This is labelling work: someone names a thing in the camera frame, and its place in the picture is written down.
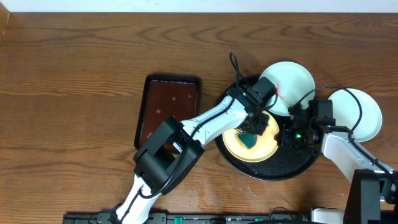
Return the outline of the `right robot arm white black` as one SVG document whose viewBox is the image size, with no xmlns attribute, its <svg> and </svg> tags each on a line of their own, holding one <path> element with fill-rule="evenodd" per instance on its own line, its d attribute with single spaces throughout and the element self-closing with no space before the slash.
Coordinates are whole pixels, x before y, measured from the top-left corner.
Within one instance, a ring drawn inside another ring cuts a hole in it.
<svg viewBox="0 0 398 224">
<path fill-rule="evenodd" d="M 339 125 L 331 106 L 292 107 L 278 116 L 279 141 L 291 149 L 331 160 L 351 187 L 344 210 L 314 208 L 310 223 L 397 223 L 397 210 L 384 211 L 381 202 L 397 205 L 397 171 L 374 157 L 350 128 Z"/>
</svg>

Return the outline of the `yellow plate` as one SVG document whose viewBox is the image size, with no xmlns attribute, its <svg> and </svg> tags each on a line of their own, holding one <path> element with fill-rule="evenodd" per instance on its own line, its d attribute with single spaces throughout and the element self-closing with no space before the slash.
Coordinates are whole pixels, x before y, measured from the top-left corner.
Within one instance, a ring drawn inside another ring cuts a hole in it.
<svg viewBox="0 0 398 224">
<path fill-rule="evenodd" d="M 261 162 L 272 156 L 278 149 L 277 140 L 275 137 L 279 134 L 279 126 L 274 117 L 269 115 L 269 121 L 266 130 L 262 136 L 257 135 L 256 145 L 248 149 L 244 147 L 237 138 L 240 133 L 236 129 L 229 129 L 222 134 L 222 142 L 225 144 L 226 149 L 235 158 L 245 162 Z"/>
</svg>

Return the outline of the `light blue plate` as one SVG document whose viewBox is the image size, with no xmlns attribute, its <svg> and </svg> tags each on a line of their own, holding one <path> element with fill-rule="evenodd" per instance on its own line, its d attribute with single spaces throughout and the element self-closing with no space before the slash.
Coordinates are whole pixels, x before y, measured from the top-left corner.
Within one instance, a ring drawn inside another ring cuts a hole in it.
<svg viewBox="0 0 398 224">
<path fill-rule="evenodd" d="M 382 112 L 376 101 L 364 91 L 349 88 L 357 97 L 362 108 L 362 117 L 353 134 L 359 142 L 374 138 L 382 127 Z M 337 126 L 351 129 L 359 118 L 359 107 L 356 100 L 346 91 L 338 90 L 328 98 L 333 102 L 333 116 Z"/>
<path fill-rule="evenodd" d="M 289 116 L 288 108 L 315 89 L 311 73 L 295 62 L 274 63 L 262 72 L 262 77 L 266 77 L 277 88 L 278 100 L 269 111 L 279 116 Z"/>
</svg>

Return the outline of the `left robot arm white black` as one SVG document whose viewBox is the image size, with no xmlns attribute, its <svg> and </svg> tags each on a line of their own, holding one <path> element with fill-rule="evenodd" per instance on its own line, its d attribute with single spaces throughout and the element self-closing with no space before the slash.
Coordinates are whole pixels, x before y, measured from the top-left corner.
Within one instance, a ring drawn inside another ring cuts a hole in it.
<svg viewBox="0 0 398 224">
<path fill-rule="evenodd" d="M 275 88 L 235 87 L 214 108 L 178 122 L 163 121 L 134 155 L 134 184 L 114 216 L 116 223 L 144 223 L 161 195 L 173 190 L 204 153 L 204 146 L 229 129 L 262 134 L 263 114 Z"/>
</svg>

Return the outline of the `green yellow sponge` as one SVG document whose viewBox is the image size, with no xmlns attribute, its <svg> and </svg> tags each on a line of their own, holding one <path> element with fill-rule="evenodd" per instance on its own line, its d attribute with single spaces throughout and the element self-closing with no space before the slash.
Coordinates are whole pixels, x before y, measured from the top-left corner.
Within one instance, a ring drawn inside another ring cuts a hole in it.
<svg viewBox="0 0 398 224">
<path fill-rule="evenodd" d="M 237 135 L 238 140 L 240 143 L 248 148 L 251 149 L 253 148 L 256 143 L 257 143 L 257 135 L 256 134 L 251 134 L 251 133 L 239 133 Z"/>
</svg>

